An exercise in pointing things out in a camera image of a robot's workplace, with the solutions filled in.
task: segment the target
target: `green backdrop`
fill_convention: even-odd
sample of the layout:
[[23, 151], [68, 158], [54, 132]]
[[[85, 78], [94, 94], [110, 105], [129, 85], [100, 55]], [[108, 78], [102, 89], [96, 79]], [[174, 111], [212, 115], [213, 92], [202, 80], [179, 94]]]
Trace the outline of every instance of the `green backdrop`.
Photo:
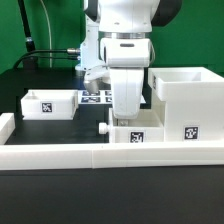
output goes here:
[[[25, 0], [37, 49], [48, 49], [48, 29], [39, 0]], [[82, 0], [45, 0], [53, 48], [79, 47], [85, 34]], [[178, 16], [166, 27], [154, 28], [154, 67], [204, 66], [224, 73], [224, 1], [183, 0]], [[0, 73], [26, 52], [17, 0], [0, 1]], [[41, 61], [48, 66], [49, 61]], [[55, 61], [55, 67], [74, 62]]]

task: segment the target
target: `white box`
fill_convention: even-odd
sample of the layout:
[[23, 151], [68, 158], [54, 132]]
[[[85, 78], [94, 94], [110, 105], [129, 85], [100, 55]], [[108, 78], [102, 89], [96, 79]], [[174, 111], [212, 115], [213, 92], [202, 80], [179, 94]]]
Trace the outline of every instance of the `white box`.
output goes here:
[[72, 120], [77, 90], [29, 90], [21, 99], [24, 120]]
[[136, 119], [121, 127], [117, 126], [110, 108], [108, 129], [110, 143], [160, 142], [164, 139], [164, 127], [152, 110], [140, 110]]
[[152, 110], [164, 141], [224, 138], [224, 79], [205, 68], [150, 68]]

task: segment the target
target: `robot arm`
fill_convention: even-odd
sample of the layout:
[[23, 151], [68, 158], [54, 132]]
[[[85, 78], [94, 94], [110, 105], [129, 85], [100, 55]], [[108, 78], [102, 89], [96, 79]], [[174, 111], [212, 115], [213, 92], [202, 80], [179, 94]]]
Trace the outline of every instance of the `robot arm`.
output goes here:
[[170, 22], [179, 11], [181, 2], [84, 1], [86, 14], [99, 22], [99, 31], [103, 36], [100, 40], [100, 56], [108, 68], [111, 80], [115, 118], [124, 121], [137, 117], [144, 68], [149, 66], [150, 61], [151, 41], [148, 36], [152, 25], [163, 26]]

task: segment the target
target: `black cable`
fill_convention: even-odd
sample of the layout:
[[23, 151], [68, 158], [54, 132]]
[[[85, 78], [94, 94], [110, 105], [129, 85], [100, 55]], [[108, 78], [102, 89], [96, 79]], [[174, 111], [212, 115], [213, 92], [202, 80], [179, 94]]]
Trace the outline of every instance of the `black cable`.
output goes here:
[[18, 0], [18, 4], [19, 4], [19, 8], [20, 8], [20, 14], [21, 14], [21, 17], [22, 17], [22, 21], [23, 21], [23, 28], [24, 28], [24, 33], [25, 33], [25, 37], [26, 37], [27, 51], [28, 52], [34, 51], [35, 50], [35, 44], [34, 44], [34, 41], [31, 37], [30, 26], [29, 26], [27, 14], [26, 14], [26, 8], [25, 8], [24, 1], [23, 0]]
[[21, 58], [29, 56], [29, 55], [41, 54], [41, 53], [67, 53], [67, 49], [61, 49], [61, 50], [60, 49], [59, 50], [35, 50], [35, 51], [27, 52]]
[[17, 69], [19, 64], [25, 60], [25, 59], [30, 59], [30, 58], [44, 58], [44, 59], [62, 59], [62, 60], [78, 60], [77, 56], [73, 57], [49, 57], [49, 56], [25, 56], [21, 57], [19, 60], [16, 61], [16, 63], [13, 65], [13, 69]]

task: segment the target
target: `black table surface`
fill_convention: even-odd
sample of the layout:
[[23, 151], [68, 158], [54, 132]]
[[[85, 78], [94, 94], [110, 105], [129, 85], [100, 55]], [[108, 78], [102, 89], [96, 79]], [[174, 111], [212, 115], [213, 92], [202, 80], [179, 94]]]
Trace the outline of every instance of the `black table surface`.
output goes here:
[[[73, 121], [23, 121], [21, 97], [49, 88], [83, 89], [82, 79], [72, 69], [0, 75], [0, 112], [16, 115], [7, 144], [108, 141], [96, 128], [104, 105], [82, 105]], [[0, 192], [2, 224], [224, 223], [224, 166], [0, 171]]]

